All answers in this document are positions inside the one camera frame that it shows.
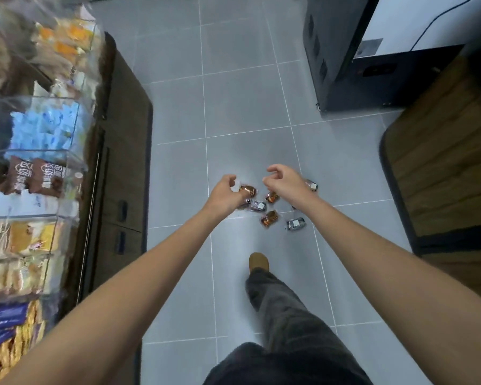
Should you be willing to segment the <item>person's right hand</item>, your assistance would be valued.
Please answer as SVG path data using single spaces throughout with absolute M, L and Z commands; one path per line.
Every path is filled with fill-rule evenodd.
M 266 177 L 280 179 L 279 189 L 268 189 L 275 191 L 280 198 L 287 201 L 291 206 L 299 210 L 307 211 L 312 206 L 319 205 L 321 199 L 306 185 L 301 175 L 291 167 L 282 164 L 273 164 L 267 168 L 269 173 Z

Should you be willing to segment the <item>person's left hand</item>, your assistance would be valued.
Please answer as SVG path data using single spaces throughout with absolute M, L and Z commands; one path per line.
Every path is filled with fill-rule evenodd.
M 228 208 L 224 202 L 224 189 L 226 187 L 224 183 L 224 176 L 214 186 L 205 204 L 207 210 L 212 211 L 214 215 L 220 217 L 221 219 L 225 219 L 236 210 L 236 208 Z

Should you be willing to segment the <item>person's left forearm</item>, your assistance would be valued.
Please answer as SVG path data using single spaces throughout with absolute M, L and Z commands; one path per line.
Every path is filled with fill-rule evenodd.
M 205 205 L 77 305 L 0 385 L 101 385 L 142 341 L 185 270 L 230 212 Z

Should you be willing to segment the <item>person's tan shoe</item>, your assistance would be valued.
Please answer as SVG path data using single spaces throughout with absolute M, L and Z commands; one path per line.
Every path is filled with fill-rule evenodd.
M 269 272 L 270 266 L 267 257 L 260 252 L 251 253 L 249 256 L 249 275 L 254 272 Z

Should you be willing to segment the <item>dark wooden cabinet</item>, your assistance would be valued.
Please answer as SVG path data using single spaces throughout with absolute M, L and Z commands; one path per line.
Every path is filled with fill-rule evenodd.
M 64 314 L 147 249 L 153 104 L 107 32 L 99 66 L 103 82 Z M 124 223 L 117 220 L 119 200 L 129 205 Z M 115 253 L 119 231 L 126 232 L 124 255 Z

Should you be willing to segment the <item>black and white machine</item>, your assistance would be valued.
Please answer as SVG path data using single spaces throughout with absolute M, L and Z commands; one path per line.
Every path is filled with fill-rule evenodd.
M 481 0 L 307 0 L 317 107 L 406 107 L 480 35 Z

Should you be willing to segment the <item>clear acrylic display bins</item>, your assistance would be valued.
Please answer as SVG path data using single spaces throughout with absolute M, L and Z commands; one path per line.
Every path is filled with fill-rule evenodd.
M 7 9 L 17 12 L 20 16 L 24 17 L 29 23 L 32 24 L 32 32 L 36 22 L 51 25 L 55 23 L 56 18 L 81 18 L 86 20 L 95 20 L 96 24 L 98 25 L 96 18 L 90 12 L 90 8 L 82 2 L 78 2 L 77 0 L 0 0 L 0 5 L 3 5 Z M 62 195 L 60 198 L 78 201 L 79 215 L 76 218 L 63 217 L 60 215 L 1 218 L 0 221 L 55 220 L 64 222 L 67 225 L 67 228 L 64 230 L 59 251 L 47 255 L 36 256 L 66 256 L 68 261 L 68 269 L 68 265 L 71 262 L 71 258 L 73 257 L 74 253 L 77 228 L 79 226 L 81 215 L 80 210 L 83 205 L 83 185 L 89 169 L 88 162 L 86 160 L 86 153 L 88 150 L 87 147 L 89 144 L 88 139 L 90 138 L 91 132 L 96 125 L 95 115 L 98 101 L 97 94 L 99 87 L 102 85 L 103 78 L 101 73 L 98 77 L 94 77 L 83 72 L 73 72 L 69 75 L 69 77 L 63 75 L 55 75 L 54 77 L 51 77 L 45 74 L 41 67 L 31 62 L 31 58 L 35 54 L 33 42 L 32 45 L 33 50 L 31 51 L 31 54 L 26 56 L 26 61 L 35 72 L 32 84 L 32 92 L 22 95 L 0 96 L 0 192 L 3 191 L 6 182 L 10 157 L 12 155 L 16 155 L 30 162 L 32 162 L 33 159 L 40 158 L 45 161 L 64 165 L 67 168 L 63 182 Z M 89 112 L 89 130 L 84 142 L 81 144 L 82 148 L 78 151 L 9 149 L 8 146 L 12 137 L 12 120 L 10 113 L 12 111 L 24 112 L 30 108 L 38 109 L 42 104 L 48 102 L 54 102 L 57 106 L 63 103 L 77 102 L 86 107 L 87 111 Z M 64 287 L 66 276 L 64 278 L 64 284 L 62 285 L 62 290 L 59 293 L 37 297 L 18 298 L 9 302 L 0 302 L 0 304 L 40 300 L 43 316 L 46 321 L 45 331 L 42 335 L 43 338 L 57 322 L 60 302 L 62 301 L 66 291 L 66 288 Z

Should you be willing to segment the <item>wooden slatted counter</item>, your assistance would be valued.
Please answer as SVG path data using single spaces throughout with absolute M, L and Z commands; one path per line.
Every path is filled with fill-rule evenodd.
M 481 47 L 402 112 L 379 153 L 412 252 L 481 296 Z

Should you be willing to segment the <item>brown bag with white print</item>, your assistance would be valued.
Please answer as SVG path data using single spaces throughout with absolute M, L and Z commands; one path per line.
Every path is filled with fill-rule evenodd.
M 60 198 L 66 169 L 64 165 L 33 159 L 32 174 L 27 180 L 29 193 Z
M 33 164 L 16 155 L 10 157 L 10 164 L 7 171 L 6 182 L 3 193 L 21 194 L 27 188 L 29 179 L 33 174 Z

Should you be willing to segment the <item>pile of light blue packets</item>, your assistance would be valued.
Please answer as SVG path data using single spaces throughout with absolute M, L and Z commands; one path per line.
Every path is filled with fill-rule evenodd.
M 80 150 L 89 130 L 89 112 L 77 102 L 42 104 L 12 111 L 12 150 Z

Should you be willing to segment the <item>pile of white packets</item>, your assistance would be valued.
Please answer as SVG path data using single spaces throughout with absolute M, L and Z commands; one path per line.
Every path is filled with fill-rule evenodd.
M 50 195 L 31 194 L 28 190 L 24 190 L 20 194 L 0 192 L 0 219 L 45 215 L 76 218 L 79 215 L 79 203 L 76 200 Z

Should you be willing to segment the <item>pile of orange yellow packets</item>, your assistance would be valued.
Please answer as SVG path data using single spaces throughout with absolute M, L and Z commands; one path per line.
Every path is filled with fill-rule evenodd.
M 31 62 L 45 74 L 69 77 L 83 72 L 98 77 L 104 32 L 95 20 L 56 18 L 48 25 L 36 22 L 31 35 L 35 54 Z

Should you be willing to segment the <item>pile of tan bread packets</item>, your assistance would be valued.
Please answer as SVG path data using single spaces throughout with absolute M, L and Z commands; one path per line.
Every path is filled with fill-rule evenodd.
M 55 220 L 2 220 L 0 259 L 56 253 L 66 228 L 64 222 Z

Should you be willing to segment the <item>pile of brown pastry packets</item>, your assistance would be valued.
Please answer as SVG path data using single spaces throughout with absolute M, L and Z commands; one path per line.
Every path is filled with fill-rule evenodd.
M 33 50 L 32 24 L 0 5 L 0 96 L 32 92 L 35 72 L 26 61 Z

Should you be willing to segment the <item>pile of golden cracker packets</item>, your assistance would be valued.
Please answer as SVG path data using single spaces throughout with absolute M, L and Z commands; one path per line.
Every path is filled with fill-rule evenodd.
M 46 321 L 40 300 L 30 301 L 26 322 L 15 328 L 16 335 L 0 345 L 0 381 L 42 338 Z

